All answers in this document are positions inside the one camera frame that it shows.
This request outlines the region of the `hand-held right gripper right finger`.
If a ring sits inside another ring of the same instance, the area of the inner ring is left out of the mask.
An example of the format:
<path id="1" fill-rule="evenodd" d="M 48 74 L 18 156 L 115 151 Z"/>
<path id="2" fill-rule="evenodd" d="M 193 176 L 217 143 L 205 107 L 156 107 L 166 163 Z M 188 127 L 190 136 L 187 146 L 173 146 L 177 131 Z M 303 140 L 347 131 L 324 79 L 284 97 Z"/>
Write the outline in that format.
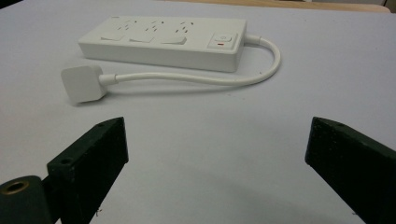
<path id="1" fill-rule="evenodd" d="M 304 160 L 366 224 L 396 224 L 395 150 L 314 117 Z"/>

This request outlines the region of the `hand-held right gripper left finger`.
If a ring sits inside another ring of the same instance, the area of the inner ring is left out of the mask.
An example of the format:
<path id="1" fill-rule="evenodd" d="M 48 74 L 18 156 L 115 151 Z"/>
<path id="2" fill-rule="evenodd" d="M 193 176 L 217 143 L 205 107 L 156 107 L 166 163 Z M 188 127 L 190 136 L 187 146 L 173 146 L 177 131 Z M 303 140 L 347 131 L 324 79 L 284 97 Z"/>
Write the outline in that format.
<path id="1" fill-rule="evenodd" d="M 124 118 L 94 125 L 47 164 L 55 216 L 62 224 L 89 224 L 128 160 Z"/>

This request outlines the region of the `white power plug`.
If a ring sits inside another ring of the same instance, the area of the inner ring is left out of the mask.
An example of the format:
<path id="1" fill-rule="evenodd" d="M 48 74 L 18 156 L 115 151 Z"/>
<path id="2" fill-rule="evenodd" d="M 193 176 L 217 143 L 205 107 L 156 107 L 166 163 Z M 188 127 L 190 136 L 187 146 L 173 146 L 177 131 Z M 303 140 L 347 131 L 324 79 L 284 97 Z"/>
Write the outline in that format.
<path id="1" fill-rule="evenodd" d="M 99 79 L 102 74 L 103 71 L 98 65 L 64 69 L 61 78 L 71 102 L 79 104 L 101 99 L 106 94 L 106 88 Z"/>

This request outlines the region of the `white power strip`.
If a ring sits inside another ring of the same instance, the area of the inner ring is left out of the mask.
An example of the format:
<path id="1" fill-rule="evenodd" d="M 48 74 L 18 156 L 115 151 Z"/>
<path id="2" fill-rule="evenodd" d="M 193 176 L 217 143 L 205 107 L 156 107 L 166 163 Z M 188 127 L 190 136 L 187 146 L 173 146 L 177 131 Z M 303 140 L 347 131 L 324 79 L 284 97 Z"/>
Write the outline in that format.
<path id="1" fill-rule="evenodd" d="M 89 59 L 234 72 L 246 30 L 238 19 L 114 16 L 78 44 Z"/>

